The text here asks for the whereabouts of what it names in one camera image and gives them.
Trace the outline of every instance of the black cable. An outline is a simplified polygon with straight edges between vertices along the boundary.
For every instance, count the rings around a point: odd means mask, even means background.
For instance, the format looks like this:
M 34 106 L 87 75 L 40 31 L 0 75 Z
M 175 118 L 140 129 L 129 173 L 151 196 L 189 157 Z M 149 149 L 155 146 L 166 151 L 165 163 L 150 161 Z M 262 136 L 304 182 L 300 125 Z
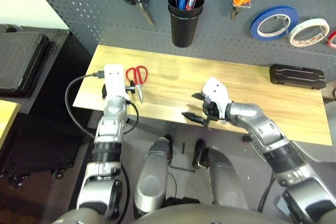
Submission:
M 130 202 L 130 194 L 131 194 L 130 193 L 131 192 L 130 181 L 128 179 L 128 175 L 127 175 L 126 169 L 125 169 L 125 167 L 122 164 L 121 164 L 121 169 L 122 169 L 122 172 L 124 173 L 125 180 L 126 180 L 127 196 L 126 196 L 126 203 L 125 203 L 124 210 L 122 211 L 121 216 L 120 216 L 117 224 L 120 224 L 124 220 L 124 218 L 125 218 L 125 215 L 126 215 L 126 212 L 127 212 L 127 209 L 128 209 L 128 204 Z
M 334 88 L 334 89 L 332 90 L 332 96 L 333 96 L 334 99 L 336 100 L 336 88 Z
M 89 76 L 95 76 L 95 74 L 91 73 L 91 74 L 87 74 L 85 76 L 80 76 L 80 77 L 77 77 L 76 79 L 72 80 L 69 85 L 67 86 L 67 89 L 65 90 L 65 97 L 64 97 L 64 100 L 65 100 L 65 106 L 67 107 L 67 111 L 69 113 L 69 116 L 71 117 L 71 119 L 73 120 L 73 122 L 85 133 L 87 134 L 90 138 L 94 138 L 95 135 L 93 135 L 91 132 L 89 132 L 84 126 L 82 126 L 75 118 L 75 116 L 73 115 L 71 109 L 70 109 L 70 105 L 69 105 L 69 99 L 68 99 L 68 96 L 69 96 L 69 90 L 70 88 L 72 87 L 73 84 L 75 84 L 77 81 L 80 81 L 82 79 L 84 79 L 85 77 L 89 77 Z
M 262 194 L 261 199 L 259 201 L 258 212 L 262 212 L 263 211 L 264 205 L 265 205 L 265 202 L 266 202 L 266 199 L 267 199 L 267 196 L 268 196 L 268 193 L 269 193 L 269 191 L 270 191 L 270 189 L 271 189 L 272 184 L 274 183 L 274 181 L 275 181 L 275 177 L 274 177 L 274 173 L 272 172 L 269 184 L 266 187 L 266 189 L 265 189 L 264 193 Z
M 175 184 L 175 196 L 174 196 L 174 198 L 176 198 L 176 194 L 177 194 L 177 183 L 176 183 L 176 179 L 175 179 L 175 177 L 174 177 L 174 175 L 173 174 L 171 174 L 171 173 L 168 173 L 170 176 L 172 176 L 172 178 L 173 178 L 173 180 L 174 180 L 174 184 Z
M 73 120 L 73 122 L 77 125 L 77 127 L 79 127 L 85 134 L 87 134 L 90 138 L 95 138 L 95 135 L 93 135 L 91 132 L 89 132 L 83 125 L 81 125 L 77 119 L 75 118 L 75 116 L 73 115 L 71 109 L 70 109 L 70 105 L 69 105 L 69 90 L 70 88 L 72 87 L 72 85 L 74 85 L 77 81 L 80 81 L 82 79 L 84 79 L 85 77 L 90 77 L 90 76 L 95 76 L 95 77 L 98 77 L 98 78 L 101 78 L 102 76 L 102 72 L 103 71 L 98 71 L 97 73 L 91 73 L 91 74 L 87 74 L 85 76 L 80 76 L 80 77 L 77 77 L 76 79 L 72 80 L 69 85 L 67 86 L 67 89 L 65 91 L 65 97 L 64 97 L 64 100 L 65 100 L 65 106 L 67 108 L 67 111 L 69 113 L 69 116 L 71 117 L 71 119 Z M 131 132 L 138 124 L 139 122 L 139 111 L 138 109 L 136 108 L 137 106 L 135 106 L 135 104 L 131 101 L 126 101 L 126 104 L 130 104 L 133 106 L 133 108 L 135 109 L 135 112 L 137 113 L 137 117 L 136 117 L 136 121 L 135 121 L 135 124 L 133 125 L 133 127 L 131 127 L 129 130 L 125 131 L 124 132 L 124 135 Z
M 136 121 L 135 121 L 135 124 L 133 125 L 133 127 L 131 127 L 128 131 L 125 131 L 124 135 L 127 134 L 127 133 L 129 133 L 129 132 L 131 132 L 137 126 L 137 124 L 139 122 L 139 111 L 136 108 L 137 106 L 135 106 L 135 104 L 133 102 L 131 102 L 131 101 L 126 101 L 126 104 L 130 104 L 130 105 L 133 106 L 133 108 L 135 109 L 135 112 L 137 114 L 137 117 L 136 117 Z

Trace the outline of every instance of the red tape roll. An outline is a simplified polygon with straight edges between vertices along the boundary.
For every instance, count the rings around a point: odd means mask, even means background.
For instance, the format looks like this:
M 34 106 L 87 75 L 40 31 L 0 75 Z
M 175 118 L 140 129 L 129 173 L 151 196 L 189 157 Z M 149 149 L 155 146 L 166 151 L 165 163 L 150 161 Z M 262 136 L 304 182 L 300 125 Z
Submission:
M 329 36 L 328 36 L 328 46 L 331 48 L 336 48 L 336 43 L 333 43 L 332 40 L 336 38 L 336 31 L 333 31 Z

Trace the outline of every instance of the tape roll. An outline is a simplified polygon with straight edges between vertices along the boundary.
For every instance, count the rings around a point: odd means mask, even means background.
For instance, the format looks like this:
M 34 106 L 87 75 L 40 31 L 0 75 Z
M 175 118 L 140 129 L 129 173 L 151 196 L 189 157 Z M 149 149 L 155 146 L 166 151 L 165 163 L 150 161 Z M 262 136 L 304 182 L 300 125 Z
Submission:
M 300 33 L 301 31 L 308 29 L 310 27 L 319 26 L 321 27 L 321 32 L 316 34 L 315 36 L 305 39 L 305 40 L 296 40 L 295 36 Z M 325 36 L 329 33 L 330 27 L 327 21 L 323 18 L 313 18 L 302 22 L 301 24 L 297 25 L 293 28 L 293 30 L 289 33 L 289 41 L 295 47 L 307 47 L 314 45 L 321 40 L 324 39 Z
M 283 18 L 286 22 L 287 31 L 290 32 L 298 23 L 299 15 L 290 6 L 275 6 L 260 13 L 252 22 L 250 27 L 251 36 L 258 40 L 275 40 L 287 34 L 285 26 L 278 31 L 263 33 L 260 31 L 261 25 L 269 19 Z
M 336 38 L 336 31 L 333 31 L 328 37 L 328 46 L 331 48 L 336 48 L 336 41 L 333 43 L 332 41 Z

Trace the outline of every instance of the wooden tabletop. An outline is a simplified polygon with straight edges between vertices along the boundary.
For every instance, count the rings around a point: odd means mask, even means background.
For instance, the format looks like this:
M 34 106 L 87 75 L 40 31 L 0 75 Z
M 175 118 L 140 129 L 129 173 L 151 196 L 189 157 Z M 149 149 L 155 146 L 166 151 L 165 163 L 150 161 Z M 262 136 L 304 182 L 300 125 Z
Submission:
M 0 100 L 0 148 L 19 111 L 20 104 Z
M 259 105 L 287 138 L 332 145 L 321 92 L 272 84 L 267 67 L 99 45 L 87 73 L 103 70 L 109 63 L 123 64 L 125 70 L 137 65 L 147 67 L 149 76 L 142 87 L 144 103 L 140 103 L 137 94 L 131 98 L 140 116 L 195 124 L 181 112 L 202 114 L 202 101 L 191 95 L 200 92 L 205 81 L 214 76 L 227 87 L 233 101 Z M 73 105 L 102 111 L 103 84 L 104 79 L 85 78 Z M 218 122 L 211 122 L 210 127 L 246 132 Z

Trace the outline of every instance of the white wall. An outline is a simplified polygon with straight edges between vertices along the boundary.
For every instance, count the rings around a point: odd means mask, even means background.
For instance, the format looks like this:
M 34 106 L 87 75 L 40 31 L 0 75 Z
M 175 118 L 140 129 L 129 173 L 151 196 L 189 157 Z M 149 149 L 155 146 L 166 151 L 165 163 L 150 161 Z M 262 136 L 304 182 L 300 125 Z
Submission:
M 0 0 L 0 24 L 68 29 L 46 0 Z

